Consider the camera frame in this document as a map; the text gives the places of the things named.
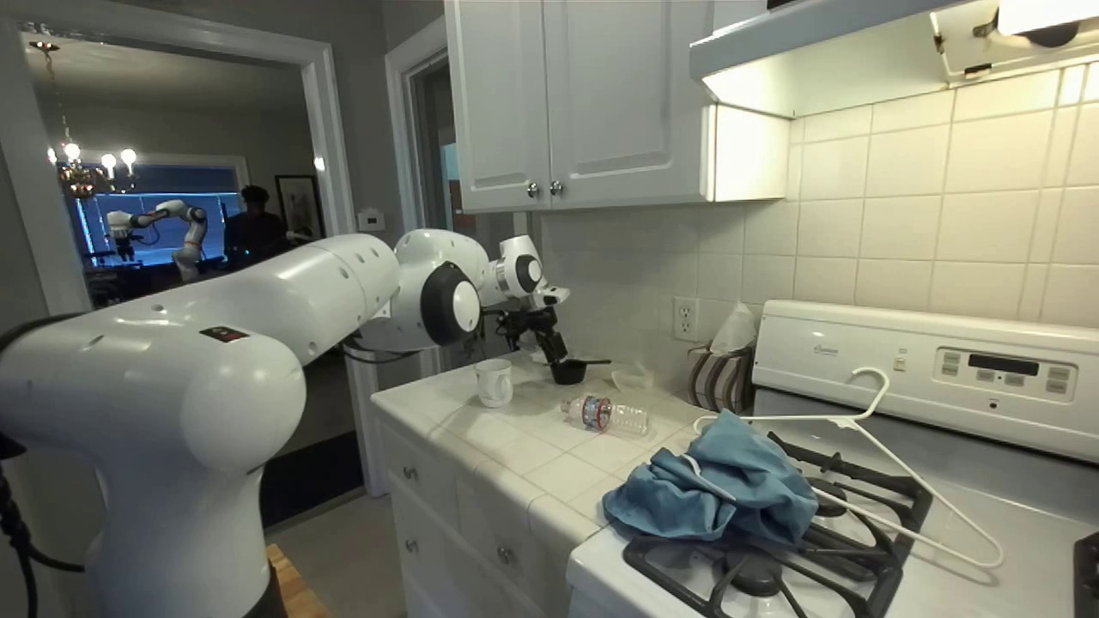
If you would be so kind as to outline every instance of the towel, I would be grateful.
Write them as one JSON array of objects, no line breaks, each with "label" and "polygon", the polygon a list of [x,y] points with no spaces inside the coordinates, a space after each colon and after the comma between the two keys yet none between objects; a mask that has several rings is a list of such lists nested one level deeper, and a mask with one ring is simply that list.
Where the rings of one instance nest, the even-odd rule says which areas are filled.
[{"label": "towel", "polygon": [[737,416],[721,413],[686,445],[686,456],[658,449],[622,488],[603,495],[612,524],[655,538],[735,535],[784,548],[801,543],[816,498],[776,442],[751,434]]}]

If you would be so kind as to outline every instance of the floor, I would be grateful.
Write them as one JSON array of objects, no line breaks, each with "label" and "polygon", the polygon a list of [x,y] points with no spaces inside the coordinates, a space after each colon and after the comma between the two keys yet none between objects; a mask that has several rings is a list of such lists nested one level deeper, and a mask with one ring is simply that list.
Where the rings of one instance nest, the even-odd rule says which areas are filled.
[{"label": "floor", "polygon": [[280,522],[270,543],[302,571],[329,618],[404,615],[388,498],[347,495]]}]

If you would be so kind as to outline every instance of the white stove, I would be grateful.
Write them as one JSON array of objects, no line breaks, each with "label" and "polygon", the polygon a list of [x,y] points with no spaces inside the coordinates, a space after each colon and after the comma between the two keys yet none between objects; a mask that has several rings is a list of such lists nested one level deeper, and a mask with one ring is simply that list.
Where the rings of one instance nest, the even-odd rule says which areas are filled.
[{"label": "white stove", "polygon": [[863,409],[871,384],[852,384],[852,369],[891,376],[884,413],[898,420],[864,428],[939,498],[859,434],[813,420],[757,426],[808,482],[932,543],[844,507],[816,507],[798,554],[603,529],[569,561],[574,618],[1094,618],[1099,333],[773,303],[757,416]]}]

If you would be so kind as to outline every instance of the clothes hanger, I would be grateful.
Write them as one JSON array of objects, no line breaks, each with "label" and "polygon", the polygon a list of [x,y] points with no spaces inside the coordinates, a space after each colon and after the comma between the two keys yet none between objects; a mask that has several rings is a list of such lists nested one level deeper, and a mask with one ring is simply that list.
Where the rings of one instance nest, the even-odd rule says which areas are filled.
[{"label": "clothes hanger", "polygon": [[831,504],[840,504],[840,507],[848,507],[848,513],[859,513],[859,515],[864,515],[864,520],[893,529],[898,535],[908,535],[908,538],[914,538],[914,543],[935,545],[935,548],[942,548],[942,554],[948,554],[948,558],[956,558],[956,561],[963,561],[963,564],[970,564],[970,567],[978,567],[978,571],[997,571],[997,567],[1004,567],[1004,561],[1005,561],[1004,543],[998,543],[991,532],[986,532],[975,520],[970,520],[970,515],[964,515],[950,498],[943,498],[923,473],[918,473],[908,460],[899,460],[884,439],[876,439],[876,436],[863,426],[870,416],[876,416],[876,409],[880,409],[880,402],[886,400],[886,390],[891,390],[893,381],[891,381],[891,376],[880,372],[880,369],[855,369],[855,372],[848,376],[848,381],[859,377],[859,376],[880,377],[880,390],[871,395],[871,402],[870,402],[859,416],[744,416],[744,423],[749,423],[749,426],[757,426],[757,423],[831,423],[831,426],[838,426],[838,428],[859,434],[859,436],[863,436],[864,442],[871,442],[880,452],[886,452],[899,471],[908,471],[926,495],[935,495],[935,500],[942,500],[948,513],[956,513],[982,543],[989,543],[989,545],[991,545],[991,561],[970,558],[970,554],[963,554],[963,548],[956,548],[956,545],[948,545],[948,543],[942,543],[942,538],[935,538],[935,535],[923,535],[923,532],[918,532],[918,529],[908,529],[908,524],[899,524],[899,522],[891,522],[891,520],[876,515],[876,513],[870,513],[870,507],[863,507],[863,504],[852,504],[852,500],[844,500],[844,498],[838,498],[838,495],[828,495],[828,491],[820,491],[820,488],[813,488],[816,498],[824,498],[824,500],[831,500]]}]

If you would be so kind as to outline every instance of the range hood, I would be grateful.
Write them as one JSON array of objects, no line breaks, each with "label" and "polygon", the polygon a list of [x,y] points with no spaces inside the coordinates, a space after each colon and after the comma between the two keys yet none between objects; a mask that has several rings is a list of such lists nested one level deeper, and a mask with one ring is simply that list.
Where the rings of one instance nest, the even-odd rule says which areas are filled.
[{"label": "range hood", "polygon": [[770,4],[773,11],[693,41],[691,72],[728,105],[808,117],[1099,54],[1099,22],[1004,33],[998,13],[1009,4],[1015,0]]}]

